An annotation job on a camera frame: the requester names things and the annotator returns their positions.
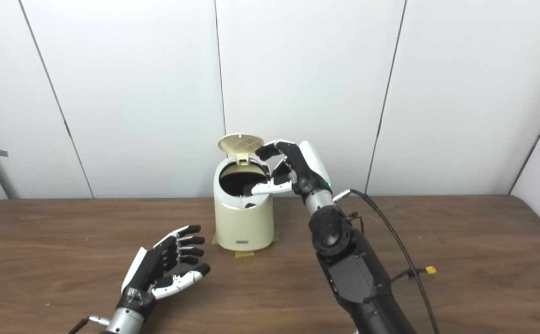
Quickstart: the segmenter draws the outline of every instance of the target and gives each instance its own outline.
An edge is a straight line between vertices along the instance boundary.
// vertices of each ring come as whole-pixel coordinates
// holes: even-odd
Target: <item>black cable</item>
[[[417,268],[417,271],[418,273],[428,273],[427,269],[425,268]],[[392,277],[390,279],[390,283],[394,283],[395,281],[397,281],[398,279],[401,279],[402,277],[405,277],[406,275],[408,275],[408,279],[411,279],[413,276],[412,276],[412,269],[410,268],[407,268],[407,269],[404,269],[401,273],[395,275],[394,277]]]
[[[359,190],[355,189],[351,189],[350,192],[361,197],[372,209],[374,209],[374,211],[383,220],[383,223],[387,226],[387,229],[392,234],[393,238],[396,239],[398,246],[402,250],[404,257],[406,258],[406,262],[408,262],[408,266],[410,266],[412,274],[414,275],[414,277],[416,277],[418,289],[420,290],[420,294],[423,296],[424,304],[427,307],[427,312],[429,313],[429,318],[431,319],[431,325],[433,325],[433,331],[435,332],[435,334],[440,334],[439,326],[437,325],[437,320],[435,319],[435,313],[433,313],[433,307],[431,306],[431,302],[429,302],[429,297],[427,296],[427,291],[424,289],[423,281],[419,277],[418,270],[414,266],[412,258],[410,258],[410,254],[408,254],[406,247],[404,247],[404,243],[402,243],[402,240],[400,239],[396,231],[393,229],[392,224],[389,222],[389,220],[387,220],[383,212],[381,212],[378,205],[376,205],[376,203],[366,193],[359,192]]]
[[[87,323],[88,323],[88,318],[81,319],[81,321],[79,321],[79,322],[77,323],[77,325],[75,325],[75,326],[70,330],[70,332],[68,332],[68,334],[75,334],[75,332],[78,332],[79,330],[81,330],[81,328],[83,328]]]

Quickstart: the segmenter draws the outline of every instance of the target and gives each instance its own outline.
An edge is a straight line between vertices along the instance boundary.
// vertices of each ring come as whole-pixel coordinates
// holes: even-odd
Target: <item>black robotic arm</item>
[[[284,154],[269,184],[250,194],[274,193],[289,184],[311,214],[309,230],[317,260],[336,301],[360,334],[416,334],[392,294],[391,280],[365,236],[334,203],[331,183],[317,152],[306,141],[276,140],[256,151],[262,159]]]

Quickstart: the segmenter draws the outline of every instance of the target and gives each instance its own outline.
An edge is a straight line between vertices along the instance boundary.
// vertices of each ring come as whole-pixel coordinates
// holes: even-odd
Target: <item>robotic finger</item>
[[[161,243],[164,243],[165,241],[168,241],[171,237],[174,237],[175,239],[179,239],[179,238],[185,237],[188,234],[198,233],[198,232],[200,232],[200,230],[201,230],[200,225],[183,226],[182,228],[179,228],[179,229],[167,234],[158,243],[155,243],[154,247],[157,247]]]
[[[204,251],[202,249],[197,249],[196,247],[179,247],[179,254],[201,257],[204,255]]]
[[[184,237],[179,238],[177,240],[179,242],[179,246],[187,246],[187,245],[202,245],[206,240],[203,237],[197,237],[197,236],[190,236],[190,237]]]
[[[173,276],[163,277],[162,279],[158,279],[156,281],[151,293],[158,300],[166,298],[168,296],[177,294],[177,292],[180,292],[181,290],[196,283],[209,272],[210,266],[203,263],[192,270],[184,271]]]

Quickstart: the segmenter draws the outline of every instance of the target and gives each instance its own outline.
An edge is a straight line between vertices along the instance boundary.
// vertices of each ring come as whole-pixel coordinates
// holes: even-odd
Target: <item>yellow tape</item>
[[[252,251],[236,251],[235,258],[253,256]]]

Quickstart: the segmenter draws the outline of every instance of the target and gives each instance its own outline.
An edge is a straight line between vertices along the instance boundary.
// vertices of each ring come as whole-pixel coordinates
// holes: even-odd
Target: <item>white robotic finger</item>
[[[197,281],[200,281],[200,279],[202,279],[202,277],[209,272],[210,266],[205,263],[185,273],[173,275],[172,277],[164,277],[163,279],[157,281],[157,284],[155,284],[155,287],[151,290],[151,293],[158,300],[166,298],[168,296],[177,294],[177,292],[180,292]]]
[[[251,195],[278,194],[291,192],[291,190],[293,190],[292,181],[274,184],[274,179],[272,179],[268,183],[258,183],[253,186],[253,188],[251,188]]]

